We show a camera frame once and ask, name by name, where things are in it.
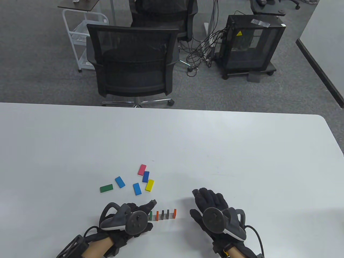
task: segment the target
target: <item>forearm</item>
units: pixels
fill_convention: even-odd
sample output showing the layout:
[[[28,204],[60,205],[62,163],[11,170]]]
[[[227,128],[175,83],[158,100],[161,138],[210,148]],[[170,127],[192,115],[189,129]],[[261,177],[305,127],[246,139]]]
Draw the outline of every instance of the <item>forearm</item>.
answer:
[[[113,246],[113,244],[113,241],[109,237],[92,242],[81,256],[83,258],[102,258],[106,251]]]
[[[246,258],[235,246],[227,250],[227,254],[230,258]]]

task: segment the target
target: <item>wall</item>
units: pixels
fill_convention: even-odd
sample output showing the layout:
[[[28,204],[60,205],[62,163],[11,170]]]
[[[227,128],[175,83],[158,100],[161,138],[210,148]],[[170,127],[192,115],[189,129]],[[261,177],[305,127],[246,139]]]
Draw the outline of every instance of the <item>wall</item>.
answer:
[[[344,97],[344,0],[321,0],[300,40]]]

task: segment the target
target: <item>colored block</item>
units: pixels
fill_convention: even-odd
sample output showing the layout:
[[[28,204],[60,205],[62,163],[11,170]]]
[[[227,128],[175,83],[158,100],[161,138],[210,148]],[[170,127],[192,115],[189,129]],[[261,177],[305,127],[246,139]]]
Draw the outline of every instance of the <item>colored block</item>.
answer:
[[[132,186],[134,187],[135,195],[142,194],[139,183],[133,184]]]
[[[146,191],[148,191],[148,192],[152,191],[153,186],[154,186],[154,180],[151,180],[151,179],[148,180],[148,184],[146,186]]]
[[[116,183],[118,184],[118,186],[119,186],[119,188],[123,188],[123,187],[125,187],[125,183],[123,182],[123,180],[122,180],[122,178],[119,176],[119,177],[117,177],[117,178],[115,178],[115,181],[116,181]]]
[[[144,171],[146,170],[146,165],[141,165],[140,169],[139,169],[139,172],[138,172],[138,175],[143,175],[144,174]]]
[[[107,191],[110,191],[110,190],[113,190],[114,187],[112,186],[112,184],[108,184],[108,185],[104,185],[100,188],[100,192],[103,193],[103,192],[107,192]]]
[[[142,182],[148,183],[148,178],[149,178],[149,171],[145,171],[145,172],[143,173]]]

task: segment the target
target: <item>desk leg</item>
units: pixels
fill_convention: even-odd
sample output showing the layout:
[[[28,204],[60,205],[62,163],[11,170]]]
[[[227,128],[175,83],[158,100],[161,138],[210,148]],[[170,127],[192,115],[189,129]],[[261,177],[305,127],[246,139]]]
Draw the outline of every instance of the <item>desk leg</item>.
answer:
[[[114,23],[114,26],[116,26],[114,0],[110,0],[110,4],[111,4],[111,12],[112,12],[112,21]]]

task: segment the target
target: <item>chair wheel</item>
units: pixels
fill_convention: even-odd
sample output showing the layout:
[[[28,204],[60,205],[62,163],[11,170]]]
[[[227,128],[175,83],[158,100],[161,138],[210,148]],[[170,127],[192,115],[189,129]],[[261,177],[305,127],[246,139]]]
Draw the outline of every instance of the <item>chair wheel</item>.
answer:
[[[174,105],[174,100],[171,99],[171,100],[167,101],[167,105],[172,107]]]

